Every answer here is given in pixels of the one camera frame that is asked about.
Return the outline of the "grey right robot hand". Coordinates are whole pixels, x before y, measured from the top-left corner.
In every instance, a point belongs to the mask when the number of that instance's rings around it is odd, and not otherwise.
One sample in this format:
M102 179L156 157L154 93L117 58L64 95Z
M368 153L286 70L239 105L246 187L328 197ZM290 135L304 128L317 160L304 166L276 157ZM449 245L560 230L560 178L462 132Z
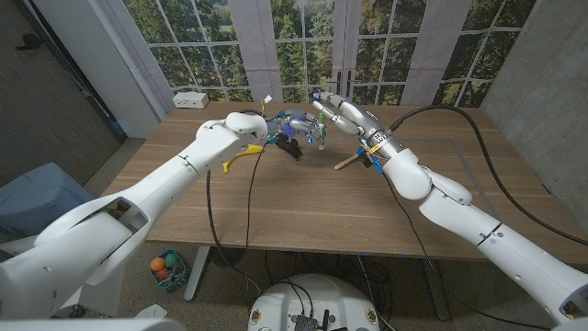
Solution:
M356 136L370 154L390 159L402 151L401 144L369 111L331 92L318 92L312 96L312 105L340 131Z

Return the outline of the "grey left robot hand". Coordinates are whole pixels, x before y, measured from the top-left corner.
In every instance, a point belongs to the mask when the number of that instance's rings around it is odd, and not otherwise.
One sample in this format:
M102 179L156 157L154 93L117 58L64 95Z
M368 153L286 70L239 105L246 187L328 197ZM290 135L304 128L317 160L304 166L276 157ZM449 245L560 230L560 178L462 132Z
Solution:
M277 116L266 121L268 134L266 138L274 143L280 133L287 137L295 135L305 136L309 144L316 141L319 149L324 148L324 140L327 132L323 120L306 112L301 108L290 108L280 111Z

